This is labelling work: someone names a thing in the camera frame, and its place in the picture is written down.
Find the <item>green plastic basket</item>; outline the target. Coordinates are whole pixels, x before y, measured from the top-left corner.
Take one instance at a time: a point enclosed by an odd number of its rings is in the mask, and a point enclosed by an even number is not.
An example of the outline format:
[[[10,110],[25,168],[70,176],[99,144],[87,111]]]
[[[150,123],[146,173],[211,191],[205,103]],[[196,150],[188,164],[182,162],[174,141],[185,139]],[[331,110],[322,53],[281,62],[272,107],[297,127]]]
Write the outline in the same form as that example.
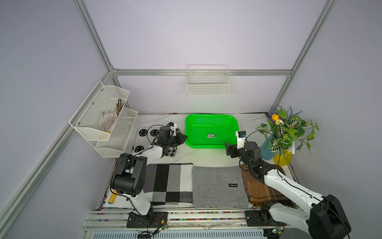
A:
[[[186,144],[191,148],[225,148],[236,143],[238,121],[230,115],[192,114],[185,119]]]

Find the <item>brown plaid scarf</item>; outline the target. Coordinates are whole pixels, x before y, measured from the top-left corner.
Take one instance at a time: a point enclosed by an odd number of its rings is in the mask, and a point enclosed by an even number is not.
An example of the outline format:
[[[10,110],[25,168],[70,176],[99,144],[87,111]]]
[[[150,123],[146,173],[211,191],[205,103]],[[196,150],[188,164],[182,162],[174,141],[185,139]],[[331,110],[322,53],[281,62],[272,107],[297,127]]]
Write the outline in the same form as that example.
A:
[[[249,203],[254,207],[260,207],[272,201],[295,209],[297,208],[296,204],[281,192],[254,179],[250,175],[247,166],[241,164],[240,167]]]

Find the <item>grey scarf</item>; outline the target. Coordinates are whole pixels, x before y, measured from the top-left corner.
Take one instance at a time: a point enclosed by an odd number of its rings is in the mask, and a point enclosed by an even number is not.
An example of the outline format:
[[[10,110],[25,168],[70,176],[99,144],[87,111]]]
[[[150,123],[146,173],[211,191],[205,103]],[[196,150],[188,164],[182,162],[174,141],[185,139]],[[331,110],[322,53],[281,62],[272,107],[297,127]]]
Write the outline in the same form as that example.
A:
[[[195,166],[192,186],[195,208],[247,208],[249,206],[239,166]]]

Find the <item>black white checked scarf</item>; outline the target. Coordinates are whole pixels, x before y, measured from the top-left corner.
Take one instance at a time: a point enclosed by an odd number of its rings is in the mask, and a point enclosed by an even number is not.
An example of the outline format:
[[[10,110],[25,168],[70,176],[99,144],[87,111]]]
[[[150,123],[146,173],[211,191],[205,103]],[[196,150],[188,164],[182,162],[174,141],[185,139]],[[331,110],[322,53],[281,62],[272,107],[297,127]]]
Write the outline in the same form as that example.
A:
[[[158,205],[192,205],[193,164],[150,164],[146,167],[143,191]]]

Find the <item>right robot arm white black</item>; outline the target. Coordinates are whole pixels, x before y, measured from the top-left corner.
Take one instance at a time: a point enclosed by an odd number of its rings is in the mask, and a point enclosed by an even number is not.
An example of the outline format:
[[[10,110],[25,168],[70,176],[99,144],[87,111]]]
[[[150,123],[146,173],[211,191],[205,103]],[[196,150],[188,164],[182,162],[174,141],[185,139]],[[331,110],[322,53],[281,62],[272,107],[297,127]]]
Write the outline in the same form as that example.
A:
[[[243,142],[240,138],[237,144],[225,143],[225,150],[228,156],[238,157],[254,179],[279,191],[298,206],[296,209],[281,203],[265,206],[266,215],[274,221],[300,229],[313,239],[350,237],[350,223],[336,197],[315,193],[286,177],[276,165],[262,159],[261,149],[255,142]]]

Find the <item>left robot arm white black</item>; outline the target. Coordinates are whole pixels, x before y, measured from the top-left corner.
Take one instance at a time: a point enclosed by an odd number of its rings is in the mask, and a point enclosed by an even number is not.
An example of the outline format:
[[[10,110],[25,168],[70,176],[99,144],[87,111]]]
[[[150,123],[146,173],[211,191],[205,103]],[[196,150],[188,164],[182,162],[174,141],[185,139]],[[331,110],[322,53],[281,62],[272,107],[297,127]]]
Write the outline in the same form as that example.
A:
[[[110,192],[126,198],[133,213],[146,217],[152,212],[152,204],[146,198],[143,187],[147,165],[166,156],[172,149],[185,143],[188,137],[180,132],[176,123],[160,126],[158,136],[150,146],[136,154],[123,153],[109,182]]]

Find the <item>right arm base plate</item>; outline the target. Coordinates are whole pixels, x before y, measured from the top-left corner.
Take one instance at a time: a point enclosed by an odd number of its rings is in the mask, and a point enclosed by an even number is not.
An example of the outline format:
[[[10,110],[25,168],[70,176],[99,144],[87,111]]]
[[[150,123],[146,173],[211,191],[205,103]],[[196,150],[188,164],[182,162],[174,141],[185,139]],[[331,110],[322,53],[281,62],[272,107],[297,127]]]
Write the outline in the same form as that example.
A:
[[[259,210],[245,211],[245,219],[248,227],[278,227],[286,226],[282,222],[275,221],[269,213]]]

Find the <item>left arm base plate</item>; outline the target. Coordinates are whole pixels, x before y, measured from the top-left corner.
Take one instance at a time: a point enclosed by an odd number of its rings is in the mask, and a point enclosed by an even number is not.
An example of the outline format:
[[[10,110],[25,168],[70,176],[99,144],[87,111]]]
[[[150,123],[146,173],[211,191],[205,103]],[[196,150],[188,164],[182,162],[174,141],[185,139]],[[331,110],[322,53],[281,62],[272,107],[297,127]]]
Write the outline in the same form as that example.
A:
[[[157,229],[164,226],[168,220],[168,212],[149,212],[140,216],[134,212],[129,213],[126,227],[129,229]]]

